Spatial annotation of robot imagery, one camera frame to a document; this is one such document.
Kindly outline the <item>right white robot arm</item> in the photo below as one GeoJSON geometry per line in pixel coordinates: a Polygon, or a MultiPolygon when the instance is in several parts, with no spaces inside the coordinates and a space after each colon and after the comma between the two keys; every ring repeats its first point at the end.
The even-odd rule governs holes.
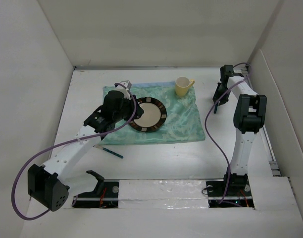
{"type": "Polygon", "coordinates": [[[220,68],[220,82],[212,98],[214,112],[228,102],[231,93],[238,101],[233,116],[236,142],[230,170],[232,175],[245,176],[255,135],[264,126],[267,97],[255,92],[245,82],[245,76],[235,72],[232,65],[224,65],[220,68]]]}

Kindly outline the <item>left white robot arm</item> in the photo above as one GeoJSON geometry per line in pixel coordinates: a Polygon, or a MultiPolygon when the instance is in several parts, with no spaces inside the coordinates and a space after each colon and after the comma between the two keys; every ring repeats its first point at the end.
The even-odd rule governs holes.
{"type": "Polygon", "coordinates": [[[50,211],[60,209],[69,195],[69,186],[63,182],[77,162],[90,148],[115,132],[119,121],[130,122],[142,114],[136,97],[130,92],[109,91],[103,104],[85,119],[71,143],[62,145],[62,149],[42,165],[33,164],[29,168],[29,195],[50,211]]]}

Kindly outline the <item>yellow cup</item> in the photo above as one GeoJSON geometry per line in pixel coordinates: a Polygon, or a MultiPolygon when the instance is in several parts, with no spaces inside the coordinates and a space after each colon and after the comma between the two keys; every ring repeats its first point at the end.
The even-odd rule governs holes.
{"type": "Polygon", "coordinates": [[[193,79],[188,79],[186,77],[179,77],[175,81],[175,93],[179,97],[184,97],[188,90],[194,85],[195,81],[193,79]]]}

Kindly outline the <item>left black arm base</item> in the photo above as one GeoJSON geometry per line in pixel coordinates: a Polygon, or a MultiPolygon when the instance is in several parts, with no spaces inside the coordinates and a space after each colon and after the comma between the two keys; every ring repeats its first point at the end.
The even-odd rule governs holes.
{"type": "Polygon", "coordinates": [[[80,209],[114,209],[118,208],[119,180],[105,180],[98,173],[88,170],[86,173],[92,175],[97,180],[97,184],[92,191],[87,191],[74,196],[73,208],[80,209]]]}

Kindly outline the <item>silver table knife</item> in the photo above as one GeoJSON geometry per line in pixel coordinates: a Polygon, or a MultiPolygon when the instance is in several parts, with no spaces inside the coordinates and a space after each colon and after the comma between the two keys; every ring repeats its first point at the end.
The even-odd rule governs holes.
{"type": "Polygon", "coordinates": [[[217,102],[215,103],[214,110],[213,110],[213,113],[214,113],[214,114],[217,113],[218,106],[219,106],[219,102],[217,101],[217,102]]]}

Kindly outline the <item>fork with teal handle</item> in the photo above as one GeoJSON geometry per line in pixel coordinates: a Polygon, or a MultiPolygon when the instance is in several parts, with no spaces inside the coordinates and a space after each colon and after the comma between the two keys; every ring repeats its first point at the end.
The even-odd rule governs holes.
{"type": "Polygon", "coordinates": [[[109,154],[112,154],[112,155],[114,155],[114,156],[116,156],[118,158],[121,158],[121,159],[124,158],[122,155],[120,155],[120,154],[118,154],[118,153],[116,153],[114,151],[111,151],[111,150],[109,150],[109,149],[107,149],[107,148],[105,148],[105,147],[103,147],[101,145],[95,145],[94,147],[97,148],[97,149],[101,149],[101,150],[103,150],[103,151],[105,151],[105,152],[107,152],[109,154]]]}

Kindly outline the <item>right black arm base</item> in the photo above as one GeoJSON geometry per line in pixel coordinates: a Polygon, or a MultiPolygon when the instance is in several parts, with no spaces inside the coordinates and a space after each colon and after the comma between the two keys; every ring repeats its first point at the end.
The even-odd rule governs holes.
{"type": "Polygon", "coordinates": [[[209,208],[254,207],[247,174],[225,174],[223,179],[208,180],[202,194],[208,197],[209,208]]]}

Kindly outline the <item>green patterned cloth napkin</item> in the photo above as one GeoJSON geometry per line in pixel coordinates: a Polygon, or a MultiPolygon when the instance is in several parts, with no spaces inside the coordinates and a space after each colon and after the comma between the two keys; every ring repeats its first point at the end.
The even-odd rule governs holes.
{"type": "Polygon", "coordinates": [[[127,125],[107,135],[100,144],[165,144],[205,140],[193,87],[183,98],[176,95],[174,81],[137,83],[132,85],[130,92],[137,98],[153,97],[162,102],[167,110],[164,125],[150,133],[138,132],[127,125]]]}

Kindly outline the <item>dark rimmed cream plate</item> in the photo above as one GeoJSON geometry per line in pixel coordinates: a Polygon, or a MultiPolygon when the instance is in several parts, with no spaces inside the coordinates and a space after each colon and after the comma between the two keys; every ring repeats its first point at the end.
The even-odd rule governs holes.
{"type": "Polygon", "coordinates": [[[141,97],[137,99],[139,109],[144,113],[139,119],[132,120],[129,125],[138,132],[152,133],[158,131],[167,119],[165,105],[158,99],[152,97],[141,97]]]}

